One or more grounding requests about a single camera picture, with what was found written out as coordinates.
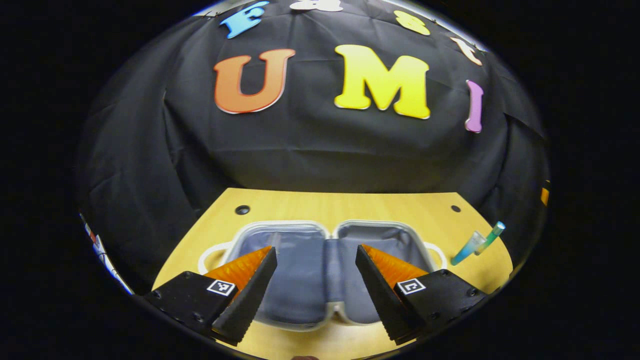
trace orange object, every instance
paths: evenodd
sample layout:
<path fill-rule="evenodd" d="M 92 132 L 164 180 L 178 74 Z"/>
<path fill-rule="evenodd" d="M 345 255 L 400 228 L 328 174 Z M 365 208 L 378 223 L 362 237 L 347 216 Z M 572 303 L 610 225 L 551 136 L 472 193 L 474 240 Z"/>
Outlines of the orange object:
<path fill-rule="evenodd" d="M 362 244 L 367 254 L 373 260 L 387 284 L 393 288 L 397 282 L 416 278 L 428 274 L 423 269 L 413 266 L 406 261 L 402 261 L 395 256 L 380 251 L 368 245 Z"/>
<path fill-rule="evenodd" d="M 269 250 L 271 250 L 271 246 L 263 247 L 260 250 L 242 255 L 241 257 L 219 266 L 204 275 L 212 279 L 234 283 L 238 287 L 238 292 L 236 293 L 236 296 L 238 296 L 240 291 L 242 291 L 249 282 L 249 279 L 251 279 L 251 276 L 253 276 L 255 271 L 258 269 L 258 266 L 260 266 L 264 257 L 267 256 Z"/>

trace black fabric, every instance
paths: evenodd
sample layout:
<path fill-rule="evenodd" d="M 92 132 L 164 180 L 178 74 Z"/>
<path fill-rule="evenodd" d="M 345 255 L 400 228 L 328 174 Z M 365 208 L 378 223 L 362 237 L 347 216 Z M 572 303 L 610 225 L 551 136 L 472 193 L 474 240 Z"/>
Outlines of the black fabric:
<path fill-rule="evenodd" d="M 135 292 L 150 287 L 198 217 L 229 186 L 312 192 L 458 192 L 501 236 L 514 266 L 540 233 L 548 178 L 535 107 L 491 53 L 472 63 L 424 19 L 425 37 L 400 26 L 403 10 L 377 0 L 343 1 L 341 12 L 292 13 L 271 1 L 260 24 L 227 39 L 232 15 L 192 17 L 132 60 L 96 99 L 79 146 L 79 209 L 100 235 L 114 266 Z M 391 68 L 402 55 L 429 64 L 427 104 L 419 120 L 341 109 L 342 44 L 370 47 Z M 289 48 L 281 98 L 268 109 L 232 115 L 214 103 L 221 60 L 249 55 L 241 89 L 262 88 L 260 53 Z M 468 132 L 466 80 L 484 90 L 483 130 Z"/>

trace orange letter u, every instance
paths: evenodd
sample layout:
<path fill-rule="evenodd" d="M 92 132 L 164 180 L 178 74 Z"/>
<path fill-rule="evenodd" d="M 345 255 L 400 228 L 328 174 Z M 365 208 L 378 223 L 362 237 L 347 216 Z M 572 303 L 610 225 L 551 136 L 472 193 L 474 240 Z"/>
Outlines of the orange letter u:
<path fill-rule="evenodd" d="M 213 69 L 218 73 L 215 89 L 216 105 L 231 114 L 251 113 L 273 105 L 282 95 L 287 74 L 287 59 L 294 56 L 292 49 L 276 49 L 260 54 L 266 62 L 264 86 L 260 92 L 245 95 L 240 91 L 243 66 L 251 56 L 243 55 L 222 60 Z"/>

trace open case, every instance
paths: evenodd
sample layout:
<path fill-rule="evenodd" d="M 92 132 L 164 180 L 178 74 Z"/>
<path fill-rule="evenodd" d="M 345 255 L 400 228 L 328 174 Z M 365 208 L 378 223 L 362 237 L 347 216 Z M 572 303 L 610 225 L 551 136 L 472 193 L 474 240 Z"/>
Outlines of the open case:
<path fill-rule="evenodd" d="M 330 233 L 314 221 L 263 221 L 244 226 L 220 264 L 271 245 L 278 268 L 255 320 L 290 331 L 312 331 L 334 313 L 353 325 L 380 318 L 355 265 L 364 243 L 427 272 L 438 270 L 418 234 L 400 222 L 348 220 Z"/>

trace test tube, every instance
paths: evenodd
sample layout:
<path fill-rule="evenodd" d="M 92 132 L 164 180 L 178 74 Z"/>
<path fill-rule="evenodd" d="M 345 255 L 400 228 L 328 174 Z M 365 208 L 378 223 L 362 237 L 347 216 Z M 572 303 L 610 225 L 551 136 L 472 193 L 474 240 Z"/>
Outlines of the test tube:
<path fill-rule="evenodd" d="M 472 252 L 476 251 L 478 247 L 486 242 L 486 239 L 482 234 L 477 231 L 474 231 L 474 234 L 471 236 L 471 239 L 467 241 L 465 246 L 456 254 L 456 256 L 451 259 L 451 265 L 456 266 L 467 258 L 467 256 L 471 255 Z"/>
<path fill-rule="evenodd" d="M 476 250 L 476 255 L 482 254 L 482 251 L 486 250 L 486 248 L 491 245 L 491 243 L 502 233 L 505 229 L 505 226 L 502 222 L 498 221 L 497 224 L 491 230 L 491 233 L 486 237 L 486 242 Z"/>

